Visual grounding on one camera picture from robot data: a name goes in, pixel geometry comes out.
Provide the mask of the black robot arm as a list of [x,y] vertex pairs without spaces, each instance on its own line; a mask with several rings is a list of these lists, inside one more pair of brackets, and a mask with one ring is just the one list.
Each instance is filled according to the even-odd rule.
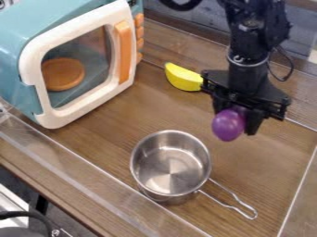
[[216,0],[224,10],[230,29],[226,70],[200,72],[202,91],[212,99],[220,114],[234,109],[240,115],[242,131],[254,135],[264,119],[282,120],[291,104],[290,97],[270,82],[274,77],[268,60],[283,51],[289,38],[284,0]]

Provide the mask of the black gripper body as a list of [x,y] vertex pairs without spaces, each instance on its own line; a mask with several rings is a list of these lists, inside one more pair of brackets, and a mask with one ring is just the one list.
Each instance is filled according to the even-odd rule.
[[268,80],[268,56],[259,59],[244,59],[226,55],[227,70],[204,69],[202,91],[212,96],[224,95],[235,106],[263,111],[264,118],[282,120],[290,97],[274,87]]

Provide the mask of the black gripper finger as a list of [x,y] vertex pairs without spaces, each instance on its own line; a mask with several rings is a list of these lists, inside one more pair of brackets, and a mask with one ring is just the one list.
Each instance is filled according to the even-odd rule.
[[234,102],[228,99],[227,96],[218,94],[212,96],[212,108],[215,113],[219,113],[224,109],[231,108],[234,105]]
[[244,133],[255,135],[259,125],[264,119],[263,111],[258,109],[247,110],[244,116]]

